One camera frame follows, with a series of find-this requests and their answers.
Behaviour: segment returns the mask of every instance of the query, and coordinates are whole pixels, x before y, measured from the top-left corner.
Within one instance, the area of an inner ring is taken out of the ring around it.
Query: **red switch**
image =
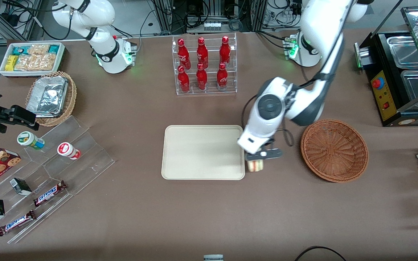
[[[380,87],[381,85],[381,81],[379,79],[375,79],[372,81],[372,87],[377,89],[378,87]]]

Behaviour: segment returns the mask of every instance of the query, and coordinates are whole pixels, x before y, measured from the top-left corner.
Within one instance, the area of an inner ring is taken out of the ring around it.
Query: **wicker basket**
[[[339,183],[357,179],[369,162],[362,136],[348,124],[332,119],[307,127],[301,139],[301,153],[315,174]]]
[[[69,81],[69,85],[67,87],[67,97],[65,98],[63,112],[61,116],[57,118],[36,118],[37,123],[46,127],[53,127],[53,126],[63,123],[72,114],[73,108],[75,107],[75,99],[77,98],[77,87],[75,86],[75,83],[73,82],[72,78],[67,73],[64,73],[62,71],[57,71],[54,73],[43,75],[41,76],[41,78],[55,77],[55,76],[62,76]],[[27,106],[28,100],[30,99],[30,96],[32,95],[32,90],[33,90],[34,85],[35,83],[32,84],[30,91],[28,91],[27,98],[25,99],[25,106]]]

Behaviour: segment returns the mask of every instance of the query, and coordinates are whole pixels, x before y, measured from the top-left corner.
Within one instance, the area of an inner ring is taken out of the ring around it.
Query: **red bottle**
[[[220,62],[228,65],[230,63],[230,46],[229,46],[229,37],[222,37],[222,46],[220,47]]]
[[[202,63],[204,69],[207,69],[209,67],[209,54],[208,49],[204,44],[203,37],[198,38],[198,50],[196,51],[196,54],[198,56],[198,63]]]
[[[227,76],[225,63],[220,63],[219,71],[217,72],[217,89],[219,89],[219,91],[225,91],[227,89]]]
[[[185,46],[185,41],[180,38],[177,41],[178,45],[179,45],[179,60],[180,60],[180,65],[184,66],[184,68],[186,70],[191,69],[191,62],[189,61],[189,52],[188,49]]]
[[[179,66],[179,85],[182,92],[189,92],[189,77],[183,66]]]
[[[208,83],[208,74],[204,70],[204,65],[202,63],[198,64],[198,71],[196,72],[196,78],[198,79],[198,88],[201,91],[205,91],[207,83]]]

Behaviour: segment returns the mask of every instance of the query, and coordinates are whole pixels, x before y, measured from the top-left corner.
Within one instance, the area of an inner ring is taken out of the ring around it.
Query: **acrylic bottle rack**
[[[0,227],[25,215],[29,210],[34,210],[37,216],[36,220],[1,237],[7,243],[20,241],[115,162],[91,137],[88,128],[73,116],[51,129],[42,139],[45,140],[45,146],[41,150],[25,147],[19,152],[22,161],[0,177],[0,199],[4,201],[5,208],[5,217],[0,219]],[[80,150],[81,157],[71,160],[59,155],[57,147],[62,142],[69,142]],[[27,182],[32,190],[30,195],[15,193],[9,183],[15,177]],[[67,188],[35,208],[33,200],[61,180],[64,180]]]
[[[219,70],[220,64],[220,55],[219,50],[222,45],[222,36],[229,37],[229,46],[230,46],[230,63],[227,65],[227,89],[225,91],[219,91],[217,89],[217,71]],[[201,91],[198,88],[198,82],[196,79],[197,64],[198,59],[196,56],[196,50],[198,49],[198,37],[201,35],[184,35],[179,37],[172,38],[172,57],[174,62],[174,75],[175,75],[175,88],[177,95],[187,95],[187,94],[227,94],[227,93],[236,93],[237,92],[237,36],[234,33],[226,34],[205,34],[204,42],[208,49],[209,53],[209,67],[206,69],[208,75],[208,83],[205,91]],[[177,71],[178,66],[180,65],[179,61],[179,46],[177,45],[177,40],[182,38],[185,40],[185,46],[189,52],[189,60],[191,62],[191,69],[187,70],[186,73],[189,76],[189,92],[183,92],[179,86]]]

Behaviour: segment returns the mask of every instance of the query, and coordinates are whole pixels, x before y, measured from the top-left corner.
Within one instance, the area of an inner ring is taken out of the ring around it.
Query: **table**
[[[304,127],[292,123],[295,146],[278,133],[284,156],[266,161],[262,172],[240,181],[161,177],[167,126],[240,124],[243,105],[267,79],[304,82],[299,66],[256,34],[237,34],[238,93],[211,97],[176,96],[171,37],[143,39],[136,66],[117,75],[98,66],[86,41],[66,41],[63,71],[78,88],[73,114],[116,163],[20,243],[0,240],[0,260],[294,260],[312,245],[354,261],[418,260],[418,127],[381,127],[353,54],[353,43],[370,31],[345,31],[321,117],[347,122],[367,142],[366,172],[345,184],[307,168],[299,149]],[[25,104],[32,82],[1,77],[0,104]],[[8,127],[0,147],[20,150],[15,137],[23,130]]]

